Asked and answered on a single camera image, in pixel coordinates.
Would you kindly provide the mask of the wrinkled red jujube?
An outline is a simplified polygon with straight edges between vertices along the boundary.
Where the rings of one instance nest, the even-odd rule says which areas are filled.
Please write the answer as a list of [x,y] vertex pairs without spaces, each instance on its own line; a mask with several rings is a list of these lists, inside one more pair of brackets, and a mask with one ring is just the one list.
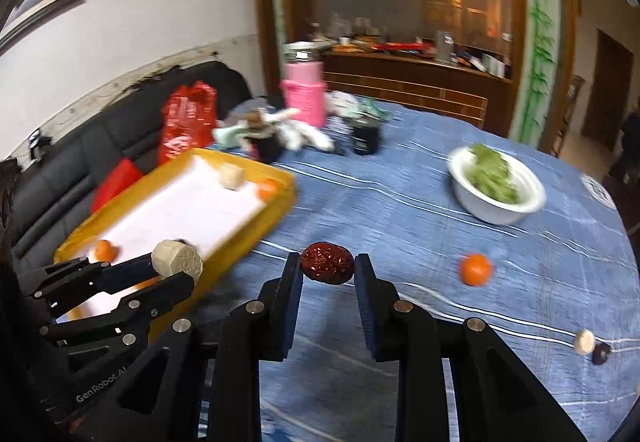
[[345,284],[355,273],[352,254],[345,247],[327,241],[309,245],[300,255],[299,264],[308,278],[328,285]]

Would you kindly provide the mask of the orange tangerine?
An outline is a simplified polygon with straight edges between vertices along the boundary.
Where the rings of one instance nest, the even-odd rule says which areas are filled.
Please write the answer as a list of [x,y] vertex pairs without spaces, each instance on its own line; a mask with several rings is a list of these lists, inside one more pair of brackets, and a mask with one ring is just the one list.
[[469,254],[460,263],[460,278],[468,286],[477,287],[487,284],[492,272],[494,272],[492,265],[483,254]]
[[94,244],[92,253],[96,262],[112,263],[118,257],[119,247],[106,239],[100,239]]

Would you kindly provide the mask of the small white food piece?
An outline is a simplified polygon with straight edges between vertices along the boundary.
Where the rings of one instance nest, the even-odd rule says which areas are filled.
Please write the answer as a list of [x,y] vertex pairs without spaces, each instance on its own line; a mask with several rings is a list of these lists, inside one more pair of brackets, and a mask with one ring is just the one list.
[[596,337],[589,329],[580,329],[574,337],[574,351],[580,356],[590,355],[596,348]]

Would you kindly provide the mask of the black leather sofa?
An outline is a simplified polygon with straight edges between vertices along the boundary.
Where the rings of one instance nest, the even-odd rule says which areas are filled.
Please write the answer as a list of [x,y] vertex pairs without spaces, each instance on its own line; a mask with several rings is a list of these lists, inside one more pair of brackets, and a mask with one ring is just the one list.
[[149,76],[54,142],[21,174],[13,200],[11,252],[18,274],[53,262],[55,250],[88,219],[94,194],[122,159],[142,173],[157,167],[163,108],[181,85],[202,81],[217,92],[217,117],[252,97],[240,72],[219,60]]

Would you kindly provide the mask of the orange tangerine tray corner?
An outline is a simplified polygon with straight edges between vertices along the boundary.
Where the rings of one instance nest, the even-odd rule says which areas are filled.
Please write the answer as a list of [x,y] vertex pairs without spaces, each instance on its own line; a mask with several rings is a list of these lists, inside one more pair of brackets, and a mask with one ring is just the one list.
[[263,179],[257,184],[257,197],[265,203],[272,202],[278,197],[282,189],[282,184],[273,179]]

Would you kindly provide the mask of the yellow cardboard tray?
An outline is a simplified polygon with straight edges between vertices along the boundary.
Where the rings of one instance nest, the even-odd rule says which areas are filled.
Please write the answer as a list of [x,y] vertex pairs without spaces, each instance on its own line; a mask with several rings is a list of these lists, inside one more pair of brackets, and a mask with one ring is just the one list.
[[[218,169],[224,163],[245,170],[245,183],[238,191],[220,185]],[[257,197],[257,184],[263,179],[282,184],[269,203]],[[151,252],[163,240],[182,239],[194,246],[203,260],[203,273],[188,300],[153,321],[150,338],[156,340],[171,321],[214,301],[214,291],[234,280],[252,250],[291,211],[296,197],[291,173],[221,151],[191,149],[91,214],[55,250],[53,260],[90,255],[100,239],[118,246],[122,261]]]

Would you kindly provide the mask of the red box on sofa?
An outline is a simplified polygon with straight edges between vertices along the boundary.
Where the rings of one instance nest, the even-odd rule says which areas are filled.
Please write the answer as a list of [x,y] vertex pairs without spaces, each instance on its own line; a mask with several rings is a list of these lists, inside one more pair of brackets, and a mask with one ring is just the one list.
[[124,158],[108,173],[106,179],[100,184],[91,204],[91,213],[96,213],[107,202],[122,193],[132,184],[141,180],[144,173],[130,159]]

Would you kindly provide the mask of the beige food chunk in tray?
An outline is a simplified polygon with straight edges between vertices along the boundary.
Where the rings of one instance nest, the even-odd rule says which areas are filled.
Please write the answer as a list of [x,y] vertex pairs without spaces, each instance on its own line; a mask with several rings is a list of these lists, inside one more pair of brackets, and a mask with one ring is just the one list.
[[218,169],[218,180],[225,189],[238,191],[245,183],[245,170],[239,165],[224,163]]

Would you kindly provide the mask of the dark jar with wooden stopper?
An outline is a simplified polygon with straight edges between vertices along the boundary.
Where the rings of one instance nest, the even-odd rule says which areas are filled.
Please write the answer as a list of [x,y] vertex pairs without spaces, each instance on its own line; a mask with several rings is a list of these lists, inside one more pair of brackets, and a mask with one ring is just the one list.
[[276,162],[284,151],[276,126],[267,122],[258,110],[247,113],[245,120],[247,132],[244,143],[250,157],[266,165]]

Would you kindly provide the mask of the black round jar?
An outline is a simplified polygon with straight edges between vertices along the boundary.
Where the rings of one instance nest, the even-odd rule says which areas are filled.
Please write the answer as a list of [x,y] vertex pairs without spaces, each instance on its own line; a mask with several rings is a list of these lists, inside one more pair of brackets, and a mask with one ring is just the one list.
[[360,156],[376,154],[381,144],[381,121],[360,117],[350,120],[349,125],[354,153]]

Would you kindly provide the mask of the green lettuce leaves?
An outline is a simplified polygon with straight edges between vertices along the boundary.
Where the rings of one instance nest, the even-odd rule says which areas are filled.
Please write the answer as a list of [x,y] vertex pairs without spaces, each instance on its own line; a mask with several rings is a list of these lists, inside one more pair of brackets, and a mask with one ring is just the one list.
[[484,144],[471,147],[474,160],[465,168],[466,179],[485,196],[515,205],[520,202],[518,189],[512,182],[510,165],[498,151]]

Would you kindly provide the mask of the white cotton gloves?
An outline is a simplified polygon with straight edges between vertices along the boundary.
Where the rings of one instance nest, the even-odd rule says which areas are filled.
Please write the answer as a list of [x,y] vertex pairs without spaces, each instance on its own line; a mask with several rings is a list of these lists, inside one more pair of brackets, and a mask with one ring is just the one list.
[[[360,117],[378,119],[381,123],[390,121],[390,112],[376,105],[371,98],[357,97],[339,90],[330,90],[324,97],[329,116],[342,120],[342,124],[338,126],[340,132],[346,131],[350,120]],[[286,150],[299,151],[304,146],[310,146],[324,153],[338,153],[337,143],[325,131],[296,119],[299,110],[277,110],[263,97],[241,102],[238,107],[231,110],[224,121],[218,121],[218,127],[214,130],[214,143],[224,150],[234,148],[246,150],[245,116],[252,110],[258,110],[267,122],[276,126],[281,144]]]

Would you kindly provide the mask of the blue plaid tablecloth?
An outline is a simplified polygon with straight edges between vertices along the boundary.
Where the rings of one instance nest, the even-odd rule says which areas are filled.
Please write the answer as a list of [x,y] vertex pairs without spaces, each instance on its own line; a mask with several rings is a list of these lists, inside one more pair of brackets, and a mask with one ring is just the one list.
[[[529,167],[544,207],[510,226],[483,223],[451,187],[451,150],[483,143]],[[288,254],[316,241],[366,253],[376,275],[433,316],[483,318],[529,367],[590,441],[608,439],[639,393],[639,274],[625,226],[593,179],[539,151],[465,122],[390,106],[372,156],[306,149],[279,167],[297,200],[258,243],[231,283],[196,317],[215,321],[278,277]],[[483,286],[465,285],[469,254],[491,263]],[[574,351],[589,329],[612,348],[608,362]],[[269,441],[389,441],[397,365],[373,362],[352,285],[306,281],[294,344],[260,367],[262,426]]]

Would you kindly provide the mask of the pink thermos bottle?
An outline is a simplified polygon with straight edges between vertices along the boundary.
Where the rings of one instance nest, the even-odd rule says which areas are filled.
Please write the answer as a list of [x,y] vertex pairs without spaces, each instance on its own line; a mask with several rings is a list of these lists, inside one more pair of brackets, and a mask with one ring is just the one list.
[[281,88],[285,104],[299,110],[297,120],[315,128],[326,124],[326,82],[314,43],[298,41],[285,44]]

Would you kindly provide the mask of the wooden sideboard cabinet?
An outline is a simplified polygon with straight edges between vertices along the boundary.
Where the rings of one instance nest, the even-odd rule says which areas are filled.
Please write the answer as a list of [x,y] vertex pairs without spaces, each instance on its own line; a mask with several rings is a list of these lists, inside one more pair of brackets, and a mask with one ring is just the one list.
[[509,135],[515,88],[508,79],[450,64],[375,53],[326,52],[331,90],[394,102]]

